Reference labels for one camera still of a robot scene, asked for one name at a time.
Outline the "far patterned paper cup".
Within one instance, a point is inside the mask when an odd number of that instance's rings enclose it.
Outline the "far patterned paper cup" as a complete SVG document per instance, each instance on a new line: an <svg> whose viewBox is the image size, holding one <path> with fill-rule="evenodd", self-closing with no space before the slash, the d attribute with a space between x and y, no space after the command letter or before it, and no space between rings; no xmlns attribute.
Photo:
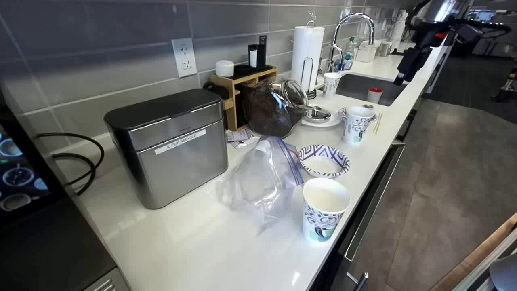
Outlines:
<svg viewBox="0 0 517 291"><path fill-rule="evenodd" d="M325 79L324 95L333 96L336 93L341 74L340 72L325 72L324 79Z"/></svg>

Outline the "clear zip plastic bag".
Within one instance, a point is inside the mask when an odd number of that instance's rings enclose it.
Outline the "clear zip plastic bag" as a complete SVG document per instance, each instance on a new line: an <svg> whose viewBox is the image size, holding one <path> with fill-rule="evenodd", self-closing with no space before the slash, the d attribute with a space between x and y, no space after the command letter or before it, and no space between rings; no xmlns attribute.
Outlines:
<svg viewBox="0 0 517 291"><path fill-rule="evenodd" d="M251 211L270 224L286 213L302 182L296 146L267 135L217 184L217 197L231 209Z"/></svg>

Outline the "middle patterned paper cup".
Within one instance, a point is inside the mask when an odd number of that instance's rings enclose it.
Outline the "middle patterned paper cup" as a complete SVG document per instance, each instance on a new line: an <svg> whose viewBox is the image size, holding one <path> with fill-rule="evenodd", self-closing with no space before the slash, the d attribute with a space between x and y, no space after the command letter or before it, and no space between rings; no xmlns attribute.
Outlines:
<svg viewBox="0 0 517 291"><path fill-rule="evenodd" d="M367 130L369 124L377 117L374 108L370 104L354 104L346 106L345 112L345 130L343 138L357 145L362 142L362 135Z"/></svg>

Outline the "stainless steel countertop bin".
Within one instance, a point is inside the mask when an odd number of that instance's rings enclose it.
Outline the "stainless steel countertop bin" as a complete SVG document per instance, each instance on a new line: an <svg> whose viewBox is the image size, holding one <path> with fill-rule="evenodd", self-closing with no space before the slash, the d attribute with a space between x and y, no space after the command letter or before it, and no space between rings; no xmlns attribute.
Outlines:
<svg viewBox="0 0 517 291"><path fill-rule="evenodd" d="M191 88L110 109L104 121L147 208L162 208L228 169L223 100Z"/></svg>

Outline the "kitchen sink basin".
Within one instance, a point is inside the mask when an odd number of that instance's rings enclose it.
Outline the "kitchen sink basin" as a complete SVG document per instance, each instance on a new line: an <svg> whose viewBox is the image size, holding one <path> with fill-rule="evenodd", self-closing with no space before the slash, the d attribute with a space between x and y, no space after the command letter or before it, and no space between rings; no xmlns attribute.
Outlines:
<svg viewBox="0 0 517 291"><path fill-rule="evenodd" d="M369 90L380 88L382 95L377 100L378 104L391 106L398 95L404 90L404 85L398 85L393 80L361 75L361 74L345 74L340 79L336 93L346 95L359 100L369 100Z"/></svg>

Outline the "white wall power outlet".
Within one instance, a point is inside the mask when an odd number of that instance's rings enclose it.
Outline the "white wall power outlet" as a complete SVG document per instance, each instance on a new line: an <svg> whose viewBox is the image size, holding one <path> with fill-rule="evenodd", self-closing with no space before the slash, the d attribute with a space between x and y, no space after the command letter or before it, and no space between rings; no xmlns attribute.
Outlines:
<svg viewBox="0 0 517 291"><path fill-rule="evenodd" d="M197 72L196 53L191 36L172 40L178 75L191 75Z"/></svg>

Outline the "near patterned paper cup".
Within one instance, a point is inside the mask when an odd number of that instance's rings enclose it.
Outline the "near patterned paper cup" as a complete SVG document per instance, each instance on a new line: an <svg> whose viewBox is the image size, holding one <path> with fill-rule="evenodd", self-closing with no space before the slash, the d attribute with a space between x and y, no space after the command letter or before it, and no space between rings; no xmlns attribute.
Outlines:
<svg viewBox="0 0 517 291"><path fill-rule="evenodd" d="M348 188L335 179L314 177L304 184L302 198L304 234L312 240L328 240L349 206Z"/></svg>

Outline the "patterned paper cup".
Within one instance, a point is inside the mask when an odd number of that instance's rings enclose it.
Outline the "patterned paper cup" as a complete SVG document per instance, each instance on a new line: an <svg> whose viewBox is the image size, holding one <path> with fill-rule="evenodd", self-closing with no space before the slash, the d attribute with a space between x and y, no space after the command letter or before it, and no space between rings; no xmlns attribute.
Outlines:
<svg viewBox="0 0 517 291"><path fill-rule="evenodd" d="M304 234L312 240L328 240L349 206L348 188L335 179L314 177L304 184L302 198Z"/></svg>
<svg viewBox="0 0 517 291"><path fill-rule="evenodd" d="M346 106L345 112L345 130L343 138L357 145L362 142L362 135L367 130L369 124L377 117L374 108L370 104L354 104Z"/></svg>
<svg viewBox="0 0 517 291"><path fill-rule="evenodd" d="M340 72L325 72L324 79L325 79L324 95L333 96L336 93L341 74Z"/></svg>

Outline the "wooden countertop organizer rack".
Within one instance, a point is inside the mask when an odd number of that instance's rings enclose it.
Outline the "wooden countertop organizer rack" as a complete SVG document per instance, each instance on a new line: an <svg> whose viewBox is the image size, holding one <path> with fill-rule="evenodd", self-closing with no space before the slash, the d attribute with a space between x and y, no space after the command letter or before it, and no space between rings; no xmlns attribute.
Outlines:
<svg viewBox="0 0 517 291"><path fill-rule="evenodd" d="M267 64L264 69L252 69L248 64L238 64L235 74L230 77L210 75L210 82L225 88L223 93L223 109L227 116L227 127L236 130L238 121L238 100L246 95L246 90L257 85L260 80L275 77L278 69Z"/></svg>

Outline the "glass jar of coffee beans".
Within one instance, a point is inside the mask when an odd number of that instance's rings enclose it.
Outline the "glass jar of coffee beans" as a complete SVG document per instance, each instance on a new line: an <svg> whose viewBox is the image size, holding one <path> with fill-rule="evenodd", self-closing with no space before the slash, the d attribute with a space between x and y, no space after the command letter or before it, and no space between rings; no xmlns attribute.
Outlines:
<svg viewBox="0 0 517 291"><path fill-rule="evenodd" d="M244 116L248 125L264 135L286 137L306 114L307 96L294 79L264 79L249 85Z"/></svg>

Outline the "small white container on rack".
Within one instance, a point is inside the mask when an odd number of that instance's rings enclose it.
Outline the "small white container on rack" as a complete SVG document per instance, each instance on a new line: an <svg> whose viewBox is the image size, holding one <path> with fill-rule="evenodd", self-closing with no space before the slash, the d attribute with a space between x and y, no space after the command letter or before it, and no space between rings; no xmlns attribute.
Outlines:
<svg viewBox="0 0 517 291"><path fill-rule="evenodd" d="M215 72L223 77L231 77L235 74L235 62L231 59L218 59Z"/></svg>

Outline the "white paper towel roll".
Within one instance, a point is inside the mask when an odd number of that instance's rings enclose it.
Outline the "white paper towel roll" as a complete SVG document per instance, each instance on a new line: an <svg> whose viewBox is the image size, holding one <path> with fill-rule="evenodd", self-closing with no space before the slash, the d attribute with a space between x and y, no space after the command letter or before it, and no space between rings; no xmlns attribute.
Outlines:
<svg viewBox="0 0 517 291"><path fill-rule="evenodd" d="M296 25L291 77L304 91L315 87L325 28L322 25Z"/></svg>

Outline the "white jar lid with knob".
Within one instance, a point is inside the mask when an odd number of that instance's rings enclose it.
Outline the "white jar lid with knob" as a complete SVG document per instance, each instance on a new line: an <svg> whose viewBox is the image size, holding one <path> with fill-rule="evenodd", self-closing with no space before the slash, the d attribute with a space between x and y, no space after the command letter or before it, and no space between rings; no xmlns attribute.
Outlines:
<svg viewBox="0 0 517 291"><path fill-rule="evenodd" d="M314 127L333 127L341 122L341 112L322 106L309 106L302 122Z"/></svg>

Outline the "empty blue patterned paper bowl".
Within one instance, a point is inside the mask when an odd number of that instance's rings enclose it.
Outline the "empty blue patterned paper bowl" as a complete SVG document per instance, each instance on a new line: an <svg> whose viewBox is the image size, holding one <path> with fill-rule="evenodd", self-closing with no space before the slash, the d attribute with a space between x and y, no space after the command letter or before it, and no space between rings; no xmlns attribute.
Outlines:
<svg viewBox="0 0 517 291"><path fill-rule="evenodd" d="M315 177L338 177L349 171L346 153L327 143L312 143L298 150L301 166Z"/></svg>

